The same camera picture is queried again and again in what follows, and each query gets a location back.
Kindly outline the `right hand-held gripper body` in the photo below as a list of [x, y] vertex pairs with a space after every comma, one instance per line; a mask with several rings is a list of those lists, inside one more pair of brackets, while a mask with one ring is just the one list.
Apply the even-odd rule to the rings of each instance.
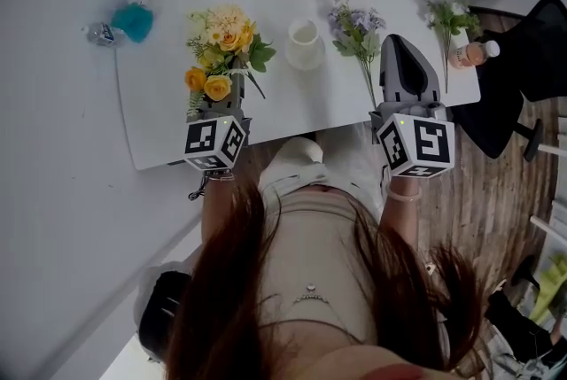
[[454, 123], [444, 105], [383, 102], [369, 116], [391, 175], [426, 179], [454, 167]]

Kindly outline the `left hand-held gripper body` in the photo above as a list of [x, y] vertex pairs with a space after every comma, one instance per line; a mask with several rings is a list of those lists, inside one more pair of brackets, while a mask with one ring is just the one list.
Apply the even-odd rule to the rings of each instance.
[[250, 119], [245, 117], [245, 75], [230, 76], [230, 93], [215, 102], [204, 91], [192, 91], [186, 116], [183, 160], [200, 171], [231, 169], [248, 144]]

